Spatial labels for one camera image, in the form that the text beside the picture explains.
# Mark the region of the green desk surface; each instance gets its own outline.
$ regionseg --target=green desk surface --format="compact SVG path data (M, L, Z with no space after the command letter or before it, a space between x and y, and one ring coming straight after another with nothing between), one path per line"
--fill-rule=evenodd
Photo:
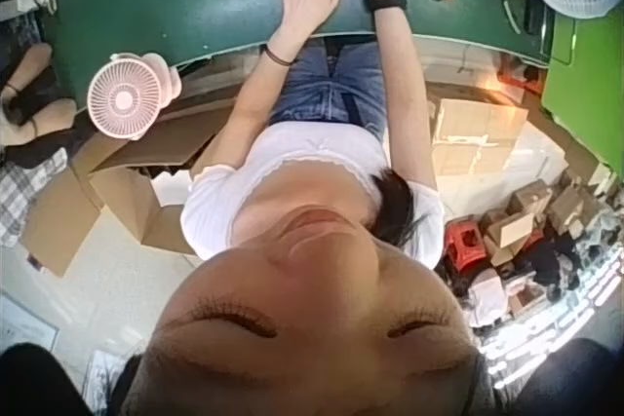
M553 54L570 58L572 20L557 16ZM622 175L624 7L580 20L571 64L552 60L542 104L596 156Z
M515 3L524 16L524 1ZM281 0L58 0L44 21L61 83L84 106L86 90L111 54L157 52L169 64L244 48L268 39ZM409 0L414 34L480 44L544 61L540 38L513 32L499 0ZM319 34L371 32L363 0L341 0Z

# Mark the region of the pink fan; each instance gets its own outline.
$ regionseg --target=pink fan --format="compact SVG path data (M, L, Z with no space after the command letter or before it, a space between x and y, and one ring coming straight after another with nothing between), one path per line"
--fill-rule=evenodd
M108 136L139 139L181 88L176 68L157 54L116 54L91 81L89 115Z

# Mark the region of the plaid fabric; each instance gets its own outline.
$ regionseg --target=plaid fabric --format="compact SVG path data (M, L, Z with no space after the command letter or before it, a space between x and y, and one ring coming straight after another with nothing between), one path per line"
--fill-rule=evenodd
M11 247L18 243L37 194L66 167L64 148L32 170L11 162L0 166L0 246Z

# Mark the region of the blue jeans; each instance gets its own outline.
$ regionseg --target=blue jeans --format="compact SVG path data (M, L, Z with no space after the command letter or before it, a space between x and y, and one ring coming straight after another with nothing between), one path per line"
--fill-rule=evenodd
M308 46L291 67L269 125L286 121L354 124L382 140L386 98L376 42L345 46L330 73L324 46Z

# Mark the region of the lip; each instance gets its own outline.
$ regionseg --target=lip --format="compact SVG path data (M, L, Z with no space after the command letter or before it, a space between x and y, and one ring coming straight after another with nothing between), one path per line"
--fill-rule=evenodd
M351 226L351 222L341 214L326 208L308 208L293 218L284 228L283 234L313 224L337 223Z

